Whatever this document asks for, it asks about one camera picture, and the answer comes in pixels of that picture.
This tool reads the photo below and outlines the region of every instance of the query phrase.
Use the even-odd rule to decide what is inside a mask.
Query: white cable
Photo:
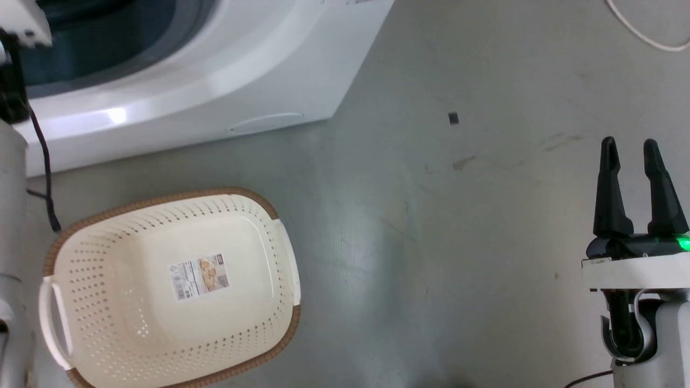
[[[609,8],[611,11],[614,13],[614,15],[620,20],[621,23],[623,23],[623,26],[626,26],[630,32],[632,32],[636,37],[640,38],[643,40],[645,43],[658,48],[659,50],[663,51],[668,51],[668,52],[680,52],[685,50],[686,48],[690,47],[690,39],[688,39],[687,42],[682,44],[681,46],[666,46],[661,43],[658,43],[657,41],[654,41],[650,39],[648,36],[645,34],[642,34],[637,28],[635,28],[629,21],[628,19],[625,19],[625,16],[623,16],[622,13],[618,10],[618,7],[615,6],[613,3],[613,0],[606,0],[606,2],[609,5]]]

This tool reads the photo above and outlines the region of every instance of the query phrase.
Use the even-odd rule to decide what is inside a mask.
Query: white bracket
[[[582,279],[588,289],[688,289],[690,252],[613,261],[582,261]]]
[[[22,46],[52,46],[48,20],[35,0],[0,0],[0,28],[16,35]]]

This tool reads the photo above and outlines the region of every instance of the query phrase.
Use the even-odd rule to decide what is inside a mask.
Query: green light
[[[690,237],[680,236],[676,237],[676,240],[678,241],[678,244],[680,244],[681,248],[683,248],[685,251],[690,251]]]

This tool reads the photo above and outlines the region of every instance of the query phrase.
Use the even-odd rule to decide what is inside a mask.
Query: floor stain
[[[575,70],[575,76],[582,81],[588,82],[594,78],[594,72],[589,70]]]
[[[395,226],[391,221],[388,221],[387,219],[385,219],[383,217],[381,217],[380,219],[381,219],[381,223],[383,223],[383,225],[387,226],[388,228],[393,229],[395,232],[400,234],[402,237],[405,237],[407,240],[410,240],[412,242],[417,242],[417,239],[415,239],[414,237],[405,233],[405,231],[403,231],[401,228],[398,228],[397,226]]]
[[[472,161],[477,159],[477,155],[472,155],[470,157],[466,157],[464,159],[460,159],[457,162],[453,163],[453,170],[455,171],[462,171],[465,166],[470,164]]]
[[[544,152],[551,152],[551,151],[556,150],[556,149],[559,149],[559,148],[561,148],[561,147],[563,147],[563,146],[567,146],[567,145],[570,144],[571,142],[578,142],[578,141],[580,141],[580,140],[582,140],[582,139],[583,139],[583,137],[582,137],[581,135],[572,135],[572,136],[568,136],[568,137],[567,137],[565,140],[563,140],[562,142],[558,142],[558,143],[556,143],[556,144],[554,144],[554,145],[552,145],[552,146],[548,146],[548,147],[544,148],[542,151],[544,151]]]
[[[550,142],[551,140],[560,139],[561,137],[564,137],[564,136],[565,136],[565,133],[563,133],[563,132],[556,133],[554,135],[547,137],[546,139],[543,139],[541,142],[539,142],[539,145],[543,146],[544,144]]]
[[[580,105],[579,103],[577,103],[577,102],[575,102],[569,98],[563,98],[563,100],[566,103],[572,105],[574,108],[576,108],[582,114],[589,116],[590,118],[596,120],[597,122],[600,122],[601,124],[604,124],[605,126],[607,126],[609,128],[611,127],[611,124],[608,121],[604,120],[599,115],[595,115],[594,113],[590,112],[590,110],[588,108],[584,107],[583,105]]]

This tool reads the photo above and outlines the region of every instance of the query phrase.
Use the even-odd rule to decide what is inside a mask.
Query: brown basket rim
[[[96,224],[97,222],[107,220],[108,218],[117,216],[117,215],[122,215],[125,213],[129,213],[131,211],[139,210],[141,208],[146,208],[149,206],[154,206],[154,205],[159,205],[159,204],[165,204],[167,202],[174,202],[174,201],[179,201],[179,200],[187,200],[189,198],[195,198],[195,197],[206,197],[209,195],[221,195],[221,194],[238,194],[238,195],[243,195],[245,197],[248,197],[259,205],[261,205],[262,208],[268,213],[270,218],[272,220],[276,220],[278,218],[278,213],[275,211],[273,206],[265,200],[261,195],[254,193],[251,190],[248,190],[246,188],[240,188],[240,187],[223,187],[223,188],[210,188],[206,190],[198,190],[198,191],[189,191],[186,193],[180,193],[180,194],[174,194],[174,195],[166,195],[163,197],[156,197],[152,198],[150,200],[144,200],[144,201],[138,201],[134,202],[129,205],[125,206],[119,206],[117,208],[112,208],[108,211],[104,211],[103,213],[93,215],[91,217],[88,217],[82,221],[79,221],[66,230],[64,230],[60,236],[55,240],[55,242],[52,244],[50,247],[50,250],[48,252],[48,255],[46,257],[46,263],[43,265],[43,275],[44,276],[52,276],[55,273],[55,262],[57,261],[57,256],[58,253],[60,252],[60,248],[65,244],[65,242],[72,237],[77,231],[80,231],[81,229]],[[297,305],[293,306],[293,316],[290,320],[290,325],[288,326],[288,330],[283,336],[283,338],[275,345],[271,350],[267,351],[266,353],[263,353],[259,356],[256,356],[250,360],[247,360],[241,364],[235,365],[234,367],[230,367],[227,369],[223,369],[221,371],[218,371],[216,373],[210,374],[208,376],[202,376],[199,378],[196,378],[194,380],[189,380],[186,382],[181,382],[173,385],[167,385],[165,387],[161,388],[200,388],[204,387],[209,384],[213,384],[214,382],[218,382],[220,380],[225,380],[227,378],[230,378],[232,376],[235,376],[237,374],[240,374],[241,372],[247,371],[249,369],[252,369],[254,367],[258,367],[261,364],[264,364],[265,362],[271,360],[275,356],[277,356],[285,347],[288,345],[288,343],[293,339],[293,336],[295,335],[295,332],[297,331],[297,326],[299,325],[299,316],[302,312],[302,306]],[[76,368],[69,369],[66,371],[67,376],[70,378],[72,383],[77,388],[96,388],[93,385],[91,385],[80,373]]]

